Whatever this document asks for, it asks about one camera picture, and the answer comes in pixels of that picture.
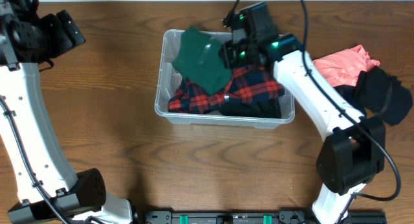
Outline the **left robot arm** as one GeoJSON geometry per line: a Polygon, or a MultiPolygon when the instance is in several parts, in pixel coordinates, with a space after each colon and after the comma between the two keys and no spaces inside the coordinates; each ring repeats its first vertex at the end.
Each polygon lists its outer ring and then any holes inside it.
{"type": "Polygon", "coordinates": [[[39,65],[85,42],[66,10],[39,17],[39,0],[1,0],[1,140],[18,202],[12,223],[132,223],[126,199],[110,194],[99,170],[69,164],[47,113],[39,65]]]}

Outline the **dark green garment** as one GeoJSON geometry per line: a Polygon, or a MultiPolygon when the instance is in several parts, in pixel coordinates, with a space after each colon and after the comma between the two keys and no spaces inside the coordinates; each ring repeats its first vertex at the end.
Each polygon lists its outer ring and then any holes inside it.
{"type": "Polygon", "coordinates": [[[221,49],[222,43],[215,36],[190,27],[181,34],[179,53],[172,66],[184,79],[213,95],[232,77],[219,55],[221,49]]]}

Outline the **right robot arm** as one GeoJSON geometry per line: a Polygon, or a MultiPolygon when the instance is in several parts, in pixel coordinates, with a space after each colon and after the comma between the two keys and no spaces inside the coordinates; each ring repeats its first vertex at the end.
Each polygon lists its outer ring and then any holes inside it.
{"type": "Polygon", "coordinates": [[[385,223],[383,212],[351,212],[352,202],[384,169],[385,127],[376,117],[364,115],[349,104],[318,72],[304,41],[280,34],[267,4],[232,8],[223,19],[232,38],[221,57],[229,67],[267,65],[272,76],[287,88],[314,122],[323,146],[316,169],[322,187],[303,214],[279,215],[283,223],[385,223]]]}

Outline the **red navy plaid shirt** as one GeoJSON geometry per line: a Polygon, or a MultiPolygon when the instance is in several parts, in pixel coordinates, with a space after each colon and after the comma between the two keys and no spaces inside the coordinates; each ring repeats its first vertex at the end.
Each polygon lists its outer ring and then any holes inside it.
{"type": "Polygon", "coordinates": [[[190,79],[183,79],[168,102],[168,111],[205,115],[226,104],[256,104],[283,95],[284,87],[265,68],[249,65],[234,69],[230,81],[212,95],[190,79]]]}

